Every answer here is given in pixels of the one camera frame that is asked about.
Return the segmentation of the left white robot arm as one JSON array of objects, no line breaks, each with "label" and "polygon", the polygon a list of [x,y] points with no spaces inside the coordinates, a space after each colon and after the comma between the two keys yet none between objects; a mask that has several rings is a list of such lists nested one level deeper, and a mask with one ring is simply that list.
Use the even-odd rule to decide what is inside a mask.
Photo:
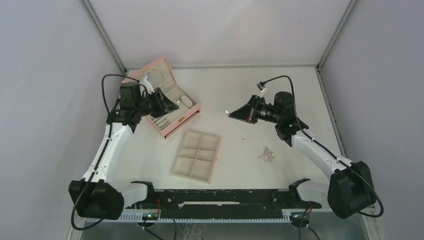
[{"label": "left white robot arm", "polygon": [[73,202],[72,214],[82,218],[117,220],[127,207],[140,204],[149,209],[156,203],[153,184],[133,180],[116,187],[112,178],[127,142],[142,117],[163,117],[179,109],[162,90],[152,91],[136,82],[120,86],[119,98],[106,119],[104,138],[91,165],[80,180],[70,182],[68,192]]}]

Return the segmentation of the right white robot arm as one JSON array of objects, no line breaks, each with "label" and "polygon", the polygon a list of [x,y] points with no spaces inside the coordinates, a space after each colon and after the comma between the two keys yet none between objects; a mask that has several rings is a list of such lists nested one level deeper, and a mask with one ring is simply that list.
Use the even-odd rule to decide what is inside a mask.
[{"label": "right white robot arm", "polygon": [[320,142],[296,113],[294,96],[280,91],[274,103],[266,103],[263,97],[252,95],[242,107],[228,115],[248,124],[259,120],[275,124],[278,137],[312,161],[329,179],[327,202],[341,219],[362,214],[363,209],[378,203],[371,171],[363,161],[353,162],[335,154]]}]

